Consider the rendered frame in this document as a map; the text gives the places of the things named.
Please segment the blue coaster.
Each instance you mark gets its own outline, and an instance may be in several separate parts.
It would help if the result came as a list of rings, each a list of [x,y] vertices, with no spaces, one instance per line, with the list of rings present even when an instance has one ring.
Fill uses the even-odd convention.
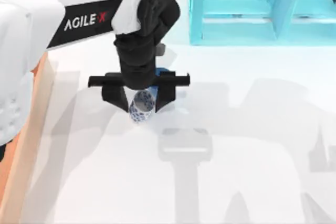
[[[156,70],[155,70],[155,74],[156,74],[156,76],[159,76],[160,75],[160,73],[162,72],[162,71],[169,71],[169,69],[167,69],[167,68],[163,68],[163,67],[159,67],[159,68],[156,68]],[[158,90],[158,87],[157,86],[150,86],[149,88],[148,88],[148,90],[150,91],[150,93],[156,98],[157,97],[157,90]]]

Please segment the shallow salmon-coloured box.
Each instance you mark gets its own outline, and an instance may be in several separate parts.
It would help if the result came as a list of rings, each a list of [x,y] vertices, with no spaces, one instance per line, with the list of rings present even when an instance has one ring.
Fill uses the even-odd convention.
[[[28,121],[8,144],[0,162],[0,224],[19,224],[20,221],[55,79],[48,53],[44,53],[33,73],[32,109]]]

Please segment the light blue rack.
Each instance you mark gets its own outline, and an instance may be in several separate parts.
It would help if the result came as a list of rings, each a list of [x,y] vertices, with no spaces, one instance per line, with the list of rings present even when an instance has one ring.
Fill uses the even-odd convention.
[[[188,0],[192,45],[336,46],[336,0]]]

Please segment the blue and white patterned cup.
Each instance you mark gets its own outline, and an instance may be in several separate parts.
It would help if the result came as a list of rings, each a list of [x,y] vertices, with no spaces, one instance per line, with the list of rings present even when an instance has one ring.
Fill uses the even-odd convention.
[[[139,90],[129,106],[129,115],[134,123],[148,120],[155,109],[155,97],[149,90]]]

